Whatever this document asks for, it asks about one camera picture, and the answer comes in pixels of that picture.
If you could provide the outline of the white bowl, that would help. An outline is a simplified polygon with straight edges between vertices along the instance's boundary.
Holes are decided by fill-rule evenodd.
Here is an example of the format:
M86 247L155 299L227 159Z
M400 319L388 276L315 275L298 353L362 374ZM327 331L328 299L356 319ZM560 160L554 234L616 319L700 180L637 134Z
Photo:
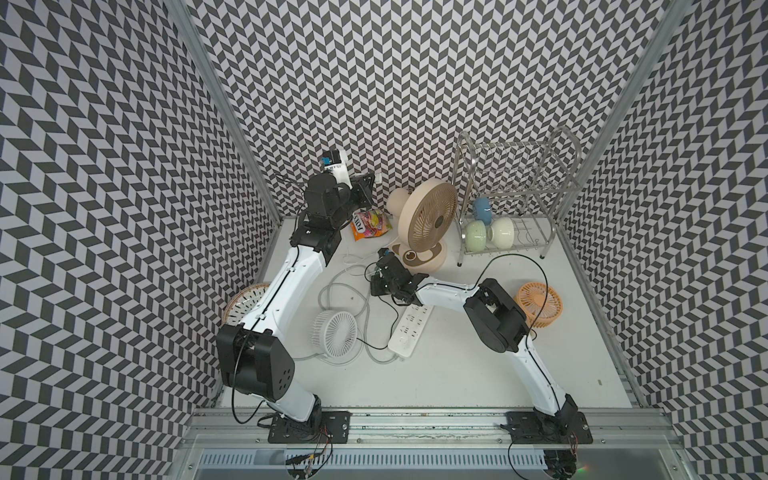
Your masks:
M491 223L490 241L500 250L508 250L514 246L515 225L510 217L499 217Z

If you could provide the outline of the candy snack bag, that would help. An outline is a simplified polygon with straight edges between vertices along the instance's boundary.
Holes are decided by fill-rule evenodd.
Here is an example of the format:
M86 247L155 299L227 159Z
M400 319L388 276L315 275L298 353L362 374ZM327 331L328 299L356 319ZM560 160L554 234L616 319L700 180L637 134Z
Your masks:
M354 212L351 226L355 241L383 236L392 228L387 214L381 209Z

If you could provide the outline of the beige desk fan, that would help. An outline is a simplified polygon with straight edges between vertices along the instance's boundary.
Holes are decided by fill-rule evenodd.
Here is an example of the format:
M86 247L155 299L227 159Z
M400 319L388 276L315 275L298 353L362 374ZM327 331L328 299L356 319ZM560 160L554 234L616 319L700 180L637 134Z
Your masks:
M398 237L390 249L411 273L435 273L445 262L443 237L454 220L456 188L443 180L428 179L412 192L393 190L386 208L397 222Z

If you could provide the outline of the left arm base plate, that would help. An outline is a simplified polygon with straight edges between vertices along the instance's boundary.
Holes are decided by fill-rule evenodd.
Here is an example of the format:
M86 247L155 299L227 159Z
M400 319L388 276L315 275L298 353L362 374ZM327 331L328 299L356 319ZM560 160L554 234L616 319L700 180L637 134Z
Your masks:
M277 416L268 433L270 444L310 444L327 440L334 445L346 444L352 413L350 411L326 411L307 422L298 422L288 417Z

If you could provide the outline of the patterned woven plate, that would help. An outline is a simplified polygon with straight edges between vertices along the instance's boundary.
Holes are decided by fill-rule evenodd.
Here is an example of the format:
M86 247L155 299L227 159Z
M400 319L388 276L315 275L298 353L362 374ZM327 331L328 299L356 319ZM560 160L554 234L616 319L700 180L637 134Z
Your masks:
M253 284L237 293L228 303L222 317L223 325L237 325L255 308L269 288L269 283Z

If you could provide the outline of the blue bowl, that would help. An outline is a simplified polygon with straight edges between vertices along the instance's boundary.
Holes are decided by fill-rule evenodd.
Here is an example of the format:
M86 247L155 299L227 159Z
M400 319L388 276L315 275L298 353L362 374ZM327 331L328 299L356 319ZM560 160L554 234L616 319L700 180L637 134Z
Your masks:
M493 221L493 210L488 197L478 197L473 203L473 218L490 226Z

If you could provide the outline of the white power strip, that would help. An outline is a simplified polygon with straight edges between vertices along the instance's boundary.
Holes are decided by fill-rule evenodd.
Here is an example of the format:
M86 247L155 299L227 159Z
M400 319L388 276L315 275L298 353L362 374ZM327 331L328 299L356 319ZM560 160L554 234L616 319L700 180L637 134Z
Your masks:
M409 305L401 315L388 341L388 349L403 358L410 358L433 311L432 306Z

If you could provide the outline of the metal dish rack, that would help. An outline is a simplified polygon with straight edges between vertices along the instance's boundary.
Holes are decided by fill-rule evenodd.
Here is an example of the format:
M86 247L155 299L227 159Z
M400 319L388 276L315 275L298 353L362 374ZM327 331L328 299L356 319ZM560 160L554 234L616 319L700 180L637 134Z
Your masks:
M455 224L460 236L456 264L472 255L533 251L544 259L562 223L559 212L568 195L578 193L577 179L584 160L577 136L566 126L555 126L543 140L481 142L460 132L454 144L450 182L458 191ZM510 217L515 225L514 246L500 250L487 234L485 251L470 253L464 228L475 220L473 201L488 197L493 221Z

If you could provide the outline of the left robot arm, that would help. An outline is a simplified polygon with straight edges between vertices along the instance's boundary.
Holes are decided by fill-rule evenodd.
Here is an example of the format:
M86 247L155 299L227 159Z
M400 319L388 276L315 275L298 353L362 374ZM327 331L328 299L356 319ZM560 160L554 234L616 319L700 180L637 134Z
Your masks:
M353 213L373 206L374 185L373 173L352 176L349 182L340 182L329 172L312 176L282 267L256 306L238 324L222 326L216 336L223 384L232 393L259 398L309 429L319 425L321 401L294 379L295 362L284 339L306 292L335 254Z

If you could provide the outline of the small white fan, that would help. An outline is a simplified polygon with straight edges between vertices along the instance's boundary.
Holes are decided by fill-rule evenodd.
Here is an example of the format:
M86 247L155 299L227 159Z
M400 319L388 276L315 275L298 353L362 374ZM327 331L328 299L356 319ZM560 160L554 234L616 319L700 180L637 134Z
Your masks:
M347 311L325 310L314 320L310 341L317 354L331 361L346 361L356 349L358 324Z

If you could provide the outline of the green bowl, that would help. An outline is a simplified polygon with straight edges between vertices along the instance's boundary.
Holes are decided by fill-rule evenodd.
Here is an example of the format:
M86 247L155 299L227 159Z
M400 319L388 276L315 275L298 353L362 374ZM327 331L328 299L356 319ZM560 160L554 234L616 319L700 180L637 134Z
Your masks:
M464 228L464 244L467 252L477 253L487 248L487 226L482 220L473 220Z

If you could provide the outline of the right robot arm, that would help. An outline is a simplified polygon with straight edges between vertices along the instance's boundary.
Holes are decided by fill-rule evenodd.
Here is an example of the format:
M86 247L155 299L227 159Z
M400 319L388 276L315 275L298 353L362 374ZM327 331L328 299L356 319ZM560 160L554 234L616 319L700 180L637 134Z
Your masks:
M388 295L405 306L441 307L466 314L485 347L511 359L533 402L541 435L568 434L578 406L552 378L536 351L526 312L496 279L480 275L469 285L412 273L393 250L384 247L378 251L372 294Z

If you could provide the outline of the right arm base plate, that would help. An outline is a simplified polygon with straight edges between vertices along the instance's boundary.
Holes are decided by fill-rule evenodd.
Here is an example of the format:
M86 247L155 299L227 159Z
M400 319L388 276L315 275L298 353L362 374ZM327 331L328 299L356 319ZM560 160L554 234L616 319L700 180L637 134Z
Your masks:
M547 416L535 410L526 412L508 411L505 422L500 428L510 435L515 444L555 445L570 444L590 445L594 438L586 416L577 411L567 426L555 417Z

